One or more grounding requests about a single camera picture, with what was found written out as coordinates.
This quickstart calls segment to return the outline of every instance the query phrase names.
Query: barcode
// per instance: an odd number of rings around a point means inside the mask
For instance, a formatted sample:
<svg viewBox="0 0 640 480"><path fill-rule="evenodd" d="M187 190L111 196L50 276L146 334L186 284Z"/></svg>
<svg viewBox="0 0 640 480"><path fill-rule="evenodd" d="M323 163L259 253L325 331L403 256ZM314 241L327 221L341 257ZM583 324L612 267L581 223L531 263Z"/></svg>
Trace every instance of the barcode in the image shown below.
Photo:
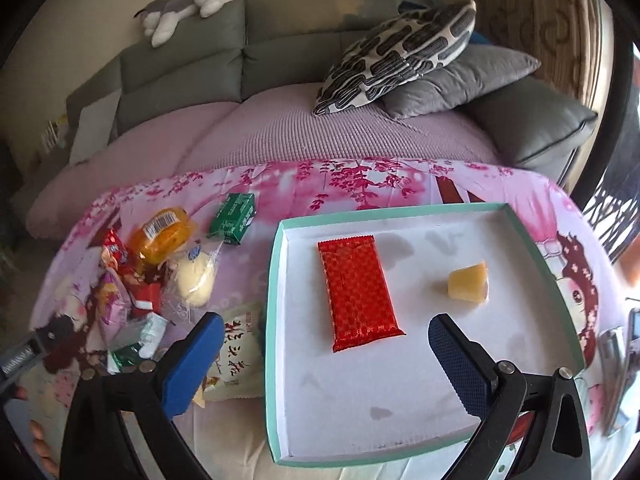
<svg viewBox="0 0 640 480"><path fill-rule="evenodd" d="M149 241L152 242L164 229L167 229L177 221L178 217L173 211L162 213L158 218L145 226L145 235L149 238Z"/></svg>

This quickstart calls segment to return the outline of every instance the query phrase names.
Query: black and white pillow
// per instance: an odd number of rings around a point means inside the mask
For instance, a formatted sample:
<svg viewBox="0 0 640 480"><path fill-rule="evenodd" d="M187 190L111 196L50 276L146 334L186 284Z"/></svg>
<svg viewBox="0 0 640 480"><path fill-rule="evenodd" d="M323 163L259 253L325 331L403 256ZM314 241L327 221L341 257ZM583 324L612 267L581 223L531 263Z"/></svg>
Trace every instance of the black and white pillow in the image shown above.
<svg viewBox="0 0 640 480"><path fill-rule="evenodd" d="M447 66L465 49L476 24L476 3L413 10L374 28L351 45L318 92L314 113L368 104L431 70Z"/></svg>

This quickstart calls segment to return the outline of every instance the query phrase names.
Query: white tray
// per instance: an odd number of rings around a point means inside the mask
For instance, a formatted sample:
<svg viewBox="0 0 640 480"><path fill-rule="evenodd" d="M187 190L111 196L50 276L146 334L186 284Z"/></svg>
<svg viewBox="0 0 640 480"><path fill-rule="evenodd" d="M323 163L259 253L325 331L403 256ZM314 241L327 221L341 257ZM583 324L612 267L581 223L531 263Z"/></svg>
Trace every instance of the white tray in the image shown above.
<svg viewBox="0 0 640 480"><path fill-rule="evenodd" d="M332 352L318 242L374 235L406 336ZM449 273L484 260L489 300L450 300ZM355 211L280 223L269 277L267 430L274 460L314 467L396 460L468 438L467 415L427 338L447 312L495 360L574 373L584 361L556 281L505 204Z"/></svg>

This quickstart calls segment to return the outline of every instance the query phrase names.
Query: tablecloth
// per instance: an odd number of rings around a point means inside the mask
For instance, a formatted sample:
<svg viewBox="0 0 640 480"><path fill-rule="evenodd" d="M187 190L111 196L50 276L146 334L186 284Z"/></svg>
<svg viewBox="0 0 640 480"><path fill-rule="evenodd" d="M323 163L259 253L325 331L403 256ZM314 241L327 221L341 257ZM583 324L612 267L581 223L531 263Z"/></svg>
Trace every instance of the tablecloth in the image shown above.
<svg viewBox="0 0 640 480"><path fill-rule="evenodd" d="M621 291L607 255L580 211L558 186L524 170L450 160L365 158L274 162L229 167L205 173L116 189L103 194L75 225L54 258L34 307L31 327L55 314L74 318L76 332L59 351L24 377L31 415L46 428L54 452L62 443L66 410L84 368L104 352L95 306L88 301L99 276L100 242L114 227L121 238L158 210L181 206L206 231L230 192L255 194L257 215L242 244L222 254L209 310L224 312L239 304L266 302L268 263L278 223L286 218L368 208L459 202L510 204L536 242L556 277L587 368L576 379L590 434L596 478L609 478L612 447L603 437L605 405L602 366L596 345L601 330L625 323ZM264 431L264 401L235 399L192 406L174 422L213 478L440 478L463 443L386 464L345 469L300 469L271 460ZM132 417L127 425L136 434ZM154 469L148 449L134 437L145 466ZM518 442L504 452L495 478L508 472Z"/></svg>

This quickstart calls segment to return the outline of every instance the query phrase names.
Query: wall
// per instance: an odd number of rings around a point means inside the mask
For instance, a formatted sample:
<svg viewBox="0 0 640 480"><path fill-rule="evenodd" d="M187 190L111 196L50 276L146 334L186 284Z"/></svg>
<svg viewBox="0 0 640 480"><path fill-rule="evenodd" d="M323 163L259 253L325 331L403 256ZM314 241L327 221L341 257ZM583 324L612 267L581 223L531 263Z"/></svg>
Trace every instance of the wall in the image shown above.
<svg viewBox="0 0 640 480"><path fill-rule="evenodd" d="M151 0L47 0L0 70L0 135L26 172L66 96L142 34Z"/></svg>

